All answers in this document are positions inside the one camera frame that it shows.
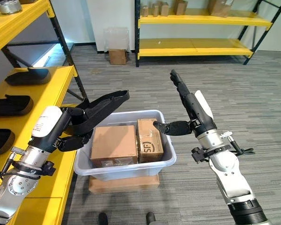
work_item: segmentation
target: sf logo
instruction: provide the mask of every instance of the sf logo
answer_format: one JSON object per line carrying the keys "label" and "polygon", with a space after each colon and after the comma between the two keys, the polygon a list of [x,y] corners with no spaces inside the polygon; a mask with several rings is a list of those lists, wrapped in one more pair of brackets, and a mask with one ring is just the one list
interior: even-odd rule
{"label": "sf logo", "polygon": [[144,152],[154,152],[155,147],[151,142],[143,142],[142,146],[144,148]]}

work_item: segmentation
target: shoe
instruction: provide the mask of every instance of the shoe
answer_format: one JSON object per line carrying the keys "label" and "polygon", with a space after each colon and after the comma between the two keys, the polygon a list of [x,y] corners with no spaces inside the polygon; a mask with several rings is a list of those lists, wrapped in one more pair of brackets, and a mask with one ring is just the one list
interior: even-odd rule
{"label": "shoe", "polygon": [[147,219],[147,225],[149,225],[151,222],[156,221],[153,212],[148,212],[147,215],[146,215],[146,219]]}
{"label": "shoe", "polygon": [[104,212],[99,214],[99,225],[108,225],[107,215]]}

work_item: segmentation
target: yellow shelf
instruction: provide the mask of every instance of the yellow shelf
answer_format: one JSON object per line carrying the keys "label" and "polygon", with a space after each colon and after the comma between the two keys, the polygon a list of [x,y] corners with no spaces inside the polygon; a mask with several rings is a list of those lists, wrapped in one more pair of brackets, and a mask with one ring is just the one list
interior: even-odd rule
{"label": "yellow shelf", "polygon": [[[29,95],[33,99],[33,109],[24,116],[0,117],[0,128],[6,128],[15,134],[14,146],[26,149],[31,137],[32,129],[48,105],[60,106],[66,94],[71,78],[75,74],[74,66],[69,67],[48,67],[51,73],[51,80],[42,85],[11,86],[5,81],[0,84],[0,98],[8,95]],[[10,74],[18,71],[25,71],[26,68],[15,68]],[[9,152],[0,155],[0,169],[7,159]]]}
{"label": "yellow shelf", "polygon": [[0,49],[46,11],[49,17],[54,17],[49,0],[22,4],[22,11],[15,14],[0,13]]}
{"label": "yellow shelf", "polygon": [[[16,147],[26,149],[32,128],[43,110],[48,105],[61,106],[71,78],[77,75],[74,66],[48,67],[48,69],[52,78],[46,84],[10,86],[5,81],[0,84],[0,98],[4,98],[5,94],[29,95],[34,102],[32,111],[27,115],[0,117],[0,128],[8,128],[14,132]],[[27,69],[16,68],[10,74],[25,70]],[[0,169],[9,153],[0,155]],[[72,180],[75,155],[76,151],[56,150],[49,156],[48,160],[52,161],[55,164],[54,167],[57,168],[54,175],[41,178],[36,189],[23,201],[16,215],[8,223],[9,225],[30,224],[32,220],[35,225],[61,224]]]}
{"label": "yellow shelf", "polygon": [[256,13],[250,11],[230,11],[228,17],[218,17],[209,15],[206,9],[186,9],[185,15],[175,15],[170,10],[168,16],[148,15],[140,16],[139,26],[141,24],[222,24],[222,25],[248,25],[248,26],[265,26],[268,30],[272,23],[267,21]]}
{"label": "yellow shelf", "polygon": [[253,52],[237,39],[169,38],[140,39],[142,56],[246,55]]}

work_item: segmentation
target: white plastic bin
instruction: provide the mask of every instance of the white plastic bin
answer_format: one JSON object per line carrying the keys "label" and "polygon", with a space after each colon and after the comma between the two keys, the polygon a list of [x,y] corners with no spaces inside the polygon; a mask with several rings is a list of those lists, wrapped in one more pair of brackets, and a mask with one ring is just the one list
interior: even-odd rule
{"label": "white plastic bin", "polygon": [[[100,124],[98,124],[98,127],[136,125],[137,119],[149,118],[156,118],[157,121],[164,123],[163,114],[159,110],[144,110],[112,113]],[[91,175],[103,181],[157,175],[162,168],[173,165],[176,161],[176,153],[170,137],[161,134],[161,140],[163,143],[164,154],[162,160],[159,162],[94,168],[89,159],[93,142],[93,139],[91,138],[91,140],[83,148],[77,150],[74,171],[78,175]]]}

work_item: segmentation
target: small cardboard box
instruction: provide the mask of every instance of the small cardboard box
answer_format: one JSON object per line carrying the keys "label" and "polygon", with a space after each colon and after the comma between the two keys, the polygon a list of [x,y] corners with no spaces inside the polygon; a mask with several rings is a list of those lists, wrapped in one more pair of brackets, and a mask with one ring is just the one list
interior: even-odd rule
{"label": "small cardboard box", "polygon": [[158,16],[159,13],[159,6],[158,4],[152,4],[152,15]]}
{"label": "small cardboard box", "polygon": [[95,167],[137,163],[135,127],[113,126],[95,129],[90,160]]}
{"label": "small cardboard box", "polygon": [[94,194],[135,191],[139,189],[156,188],[158,186],[158,175],[108,181],[97,180],[92,176],[89,177],[89,191]]}
{"label": "small cardboard box", "polygon": [[125,65],[126,64],[126,50],[125,49],[109,49],[109,57],[111,64]]}
{"label": "small cardboard box", "polygon": [[168,16],[169,15],[169,5],[166,2],[163,2],[160,6],[160,15]]}
{"label": "small cardboard box", "polygon": [[143,7],[141,8],[141,14],[142,14],[142,16],[148,16],[148,13],[149,13],[148,6],[143,6]]}
{"label": "small cardboard box", "polygon": [[187,1],[176,0],[174,5],[174,12],[176,15],[184,15],[187,7]]}
{"label": "small cardboard box", "polygon": [[210,15],[227,17],[234,0],[209,0],[208,11]]}
{"label": "small cardboard box", "polygon": [[156,119],[137,120],[139,162],[156,162],[163,156],[163,145],[159,131],[153,126]]}

